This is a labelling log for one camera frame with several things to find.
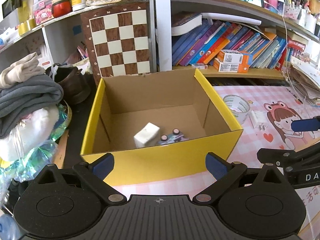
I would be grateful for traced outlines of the white plug charger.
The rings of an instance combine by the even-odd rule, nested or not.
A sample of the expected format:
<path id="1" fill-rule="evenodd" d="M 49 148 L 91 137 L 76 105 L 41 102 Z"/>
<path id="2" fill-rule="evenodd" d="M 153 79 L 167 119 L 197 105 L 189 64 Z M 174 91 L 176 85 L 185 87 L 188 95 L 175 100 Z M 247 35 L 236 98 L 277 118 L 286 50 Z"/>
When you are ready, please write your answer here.
<path id="1" fill-rule="evenodd" d="M 262 111 L 250 111 L 249 118 L 253 128 L 260 131 L 266 130 L 268 119 Z"/>

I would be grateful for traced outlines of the blue toy car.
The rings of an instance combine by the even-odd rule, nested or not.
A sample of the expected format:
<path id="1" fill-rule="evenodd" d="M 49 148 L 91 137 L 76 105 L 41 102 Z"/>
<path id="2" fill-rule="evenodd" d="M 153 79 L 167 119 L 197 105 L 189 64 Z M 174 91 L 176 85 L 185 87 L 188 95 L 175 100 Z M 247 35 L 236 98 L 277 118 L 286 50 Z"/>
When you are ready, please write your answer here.
<path id="1" fill-rule="evenodd" d="M 187 140 L 189 139 L 185 137 L 184 134 L 178 128 L 175 128 L 169 135 L 161 135 L 160 140 L 157 142 L 157 145 L 173 144 L 176 142 L 182 142 Z"/>

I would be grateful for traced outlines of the white foam block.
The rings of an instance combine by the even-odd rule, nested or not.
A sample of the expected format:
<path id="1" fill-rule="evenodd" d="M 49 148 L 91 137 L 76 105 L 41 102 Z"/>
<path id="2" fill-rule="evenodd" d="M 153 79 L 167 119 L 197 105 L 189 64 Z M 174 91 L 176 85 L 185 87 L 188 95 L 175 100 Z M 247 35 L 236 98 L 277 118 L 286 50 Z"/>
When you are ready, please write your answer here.
<path id="1" fill-rule="evenodd" d="M 136 148 L 155 146 L 160 140 L 160 128 L 150 122 L 133 137 Z"/>

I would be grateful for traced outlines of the white tape roll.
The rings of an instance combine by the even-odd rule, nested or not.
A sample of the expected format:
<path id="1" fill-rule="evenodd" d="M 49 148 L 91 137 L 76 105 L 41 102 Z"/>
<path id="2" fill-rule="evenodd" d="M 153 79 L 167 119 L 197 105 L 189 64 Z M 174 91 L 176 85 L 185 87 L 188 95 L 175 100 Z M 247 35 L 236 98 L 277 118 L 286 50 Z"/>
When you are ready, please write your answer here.
<path id="1" fill-rule="evenodd" d="M 240 96 L 226 95 L 223 98 L 224 103 L 231 110 L 239 124 L 244 124 L 251 108 L 249 103 Z"/>

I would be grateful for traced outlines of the pink cartoon desk mat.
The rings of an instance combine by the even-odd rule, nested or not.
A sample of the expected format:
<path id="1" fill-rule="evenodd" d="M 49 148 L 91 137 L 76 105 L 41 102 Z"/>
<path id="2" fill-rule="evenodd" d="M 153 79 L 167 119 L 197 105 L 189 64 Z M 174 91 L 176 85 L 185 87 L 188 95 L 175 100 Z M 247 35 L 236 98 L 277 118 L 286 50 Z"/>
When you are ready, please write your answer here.
<path id="1" fill-rule="evenodd" d="M 319 115 L 318 107 L 311 107 L 306 102 L 296 99 L 292 89 L 280 86 L 216 86 L 215 90 L 224 98 L 227 95 L 238 95 L 249 102 L 251 109 L 266 112 L 265 103 L 281 101 L 294 109 L 303 119 Z M 260 148 L 285 149 L 276 129 L 268 124 L 267 129 L 261 131 L 252 126 L 250 119 L 242 124 L 243 132 L 228 161 L 240 161 L 248 167 L 261 167 L 257 159 Z M 191 176 L 171 180 L 154 181 L 144 184 L 120 185 L 116 190 L 126 197 L 132 194 L 188 194 L 193 197 L 215 182 L 209 172 L 197 173 Z M 297 193 L 304 201 L 307 215 L 299 233 L 302 239 L 319 239 L 319 187 L 298 189 Z"/>

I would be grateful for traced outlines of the iridescent green wrapping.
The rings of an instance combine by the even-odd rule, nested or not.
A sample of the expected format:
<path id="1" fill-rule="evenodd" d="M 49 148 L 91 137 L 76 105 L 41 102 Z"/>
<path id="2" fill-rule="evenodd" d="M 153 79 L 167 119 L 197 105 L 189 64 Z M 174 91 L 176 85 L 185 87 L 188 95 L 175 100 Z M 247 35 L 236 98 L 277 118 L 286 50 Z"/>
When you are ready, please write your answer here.
<path id="1" fill-rule="evenodd" d="M 24 158 L 8 162 L 1 159 L 1 184 L 11 180 L 24 182 L 32 180 L 47 164 L 51 163 L 57 152 L 57 140 L 65 132 L 72 118 L 72 110 L 66 104 L 56 106 L 59 110 L 59 120 L 56 122 L 50 136 L 39 147 L 33 148 Z"/>

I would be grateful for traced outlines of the white plush toy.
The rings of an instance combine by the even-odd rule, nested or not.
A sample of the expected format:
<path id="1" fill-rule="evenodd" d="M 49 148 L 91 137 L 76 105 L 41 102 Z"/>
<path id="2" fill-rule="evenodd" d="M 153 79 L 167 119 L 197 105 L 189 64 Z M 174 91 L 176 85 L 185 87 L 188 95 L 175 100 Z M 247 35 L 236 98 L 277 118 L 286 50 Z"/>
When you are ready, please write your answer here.
<path id="1" fill-rule="evenodd" d="M 33 148 L 39 147 L 49 138 L 58 120 L 59 110 L 55 105 L 29 114 L 7 137 L 1 139 L 1 159 L 12 162 L 24 158 Z"/>

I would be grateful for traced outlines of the yellow cardboard box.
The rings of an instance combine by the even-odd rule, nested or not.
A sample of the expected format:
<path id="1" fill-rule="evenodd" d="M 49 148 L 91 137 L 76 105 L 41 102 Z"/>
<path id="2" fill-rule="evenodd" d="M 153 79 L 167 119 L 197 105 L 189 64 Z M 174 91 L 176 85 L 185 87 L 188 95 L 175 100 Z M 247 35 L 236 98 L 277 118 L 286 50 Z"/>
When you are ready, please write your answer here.
<path id="1" fill-rule="evenodd" d="M 162 135 L 179 129 L 186 141 L 138 148 L 134 137 L 147 124 Z M 149 183 L 204 172 L 206 154 L 227 159 L 241 134 L 241 125 L 198 69 L 104 77 L 80 154 L 89 163 L 113 154 L 115 167 L 106 178 L 111 186 Z"/>

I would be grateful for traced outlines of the brown leather shoe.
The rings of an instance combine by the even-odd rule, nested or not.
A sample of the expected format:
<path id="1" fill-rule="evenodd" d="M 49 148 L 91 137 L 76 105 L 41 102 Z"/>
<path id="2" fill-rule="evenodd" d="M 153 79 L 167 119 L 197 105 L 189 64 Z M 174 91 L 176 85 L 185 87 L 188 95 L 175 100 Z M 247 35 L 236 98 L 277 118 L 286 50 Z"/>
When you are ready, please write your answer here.
<path id="1" fill-rule="evenodd" d="M 81 70 L 72 64 L 55 63 L 46 69 L 46 74 L 63 88 L 63 99 L 70 105 L 82 103 L 91 93 Z"/>

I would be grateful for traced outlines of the upper orange white carton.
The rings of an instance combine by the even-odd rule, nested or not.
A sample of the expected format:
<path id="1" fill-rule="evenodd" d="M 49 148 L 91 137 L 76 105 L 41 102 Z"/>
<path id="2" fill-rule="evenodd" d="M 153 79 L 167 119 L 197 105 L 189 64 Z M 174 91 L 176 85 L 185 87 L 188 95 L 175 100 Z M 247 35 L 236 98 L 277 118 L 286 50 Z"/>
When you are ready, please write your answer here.
<path id="1" fill-rule="evenodd" d="M 247 65 L 251 65 L 253 63 L 253 55 L 246 51 L 224 49 L 218 53 L 217 59 L 222 63 L 236 63 Z"/>

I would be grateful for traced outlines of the orange white carton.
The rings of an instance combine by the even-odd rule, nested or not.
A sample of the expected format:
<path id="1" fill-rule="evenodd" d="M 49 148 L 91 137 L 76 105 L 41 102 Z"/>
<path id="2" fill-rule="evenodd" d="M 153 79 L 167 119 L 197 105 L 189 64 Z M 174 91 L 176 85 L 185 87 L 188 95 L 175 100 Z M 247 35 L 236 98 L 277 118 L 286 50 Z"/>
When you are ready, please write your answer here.
<path id="1" fill-rule="evenodd" d="M 236 63 L 247 65 L 251 65 L 253 63 L 253 55 L 246 51 L 224 49 L 218 53 L 217 59 L 222 63 Z"/>
<path id="2" fill-rule="evenodd" d="M 223 63 L 217 58 L 215 58 L 213 61 L 213 67 L 216 70 L 218 70 L 218 72 L 226 72 L 226 73 L 247 73 L 249 70 L 249 65 Z"/>

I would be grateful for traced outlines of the small red white box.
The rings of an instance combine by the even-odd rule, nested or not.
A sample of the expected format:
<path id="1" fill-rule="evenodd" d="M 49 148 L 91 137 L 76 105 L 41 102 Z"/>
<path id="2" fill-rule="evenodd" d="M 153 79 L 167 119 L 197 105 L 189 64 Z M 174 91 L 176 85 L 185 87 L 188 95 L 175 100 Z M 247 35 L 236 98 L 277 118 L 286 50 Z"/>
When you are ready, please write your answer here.
<path id="1" fill-rule="evenodd" d="M 207 69 L 208 68 L 208 65 L 205 63 L 193 63 L 191 66 L 196 69 Z"/>

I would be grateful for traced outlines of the beige folded cloth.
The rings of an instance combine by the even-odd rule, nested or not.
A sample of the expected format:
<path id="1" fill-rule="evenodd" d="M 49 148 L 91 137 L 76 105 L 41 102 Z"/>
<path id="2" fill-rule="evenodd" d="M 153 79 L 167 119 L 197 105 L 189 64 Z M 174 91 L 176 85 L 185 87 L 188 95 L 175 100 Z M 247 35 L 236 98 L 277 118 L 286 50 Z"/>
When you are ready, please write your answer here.
<path id="1" fill-rule="evenodd" d="M 1 72 L 1 89 L 7 89 L 17 83 L 29 80 L 33 76 L 45 73 L 44 68 L 39 66 L 37 52 L 31 53 L 24 58 L 12 63 Z"/>

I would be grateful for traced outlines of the row of leaning books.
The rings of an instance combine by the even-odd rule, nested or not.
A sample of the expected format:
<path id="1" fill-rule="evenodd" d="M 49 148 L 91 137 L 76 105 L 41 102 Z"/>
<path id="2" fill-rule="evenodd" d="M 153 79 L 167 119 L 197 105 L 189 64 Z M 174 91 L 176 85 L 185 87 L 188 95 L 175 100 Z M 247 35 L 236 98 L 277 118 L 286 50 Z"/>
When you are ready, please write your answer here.
<path id="1" fill-rule="evenodd" d="M 228 49 L 252 54 L 253 63 L 249 69 L 280 69 L 286 60 L 289 41 L 285 31 L 203 18 L 201 26 L 186 34 L 172 36 L 172 64 L 187 67 L 205 63 L 213 67 L 218 53 Z"/>

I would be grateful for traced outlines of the brown chessboard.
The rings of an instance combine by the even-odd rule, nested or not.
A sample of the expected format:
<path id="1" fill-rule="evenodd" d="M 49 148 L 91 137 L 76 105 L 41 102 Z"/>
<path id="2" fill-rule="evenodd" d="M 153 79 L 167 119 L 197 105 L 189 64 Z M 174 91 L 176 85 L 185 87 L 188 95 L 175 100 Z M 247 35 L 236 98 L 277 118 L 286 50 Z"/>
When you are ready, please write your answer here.
<path id="1" fill-rule="evenodd" d="M 103 77 L 151 73 L 150 3 L 110 5 L 81 13 L 95 83 Z"/>

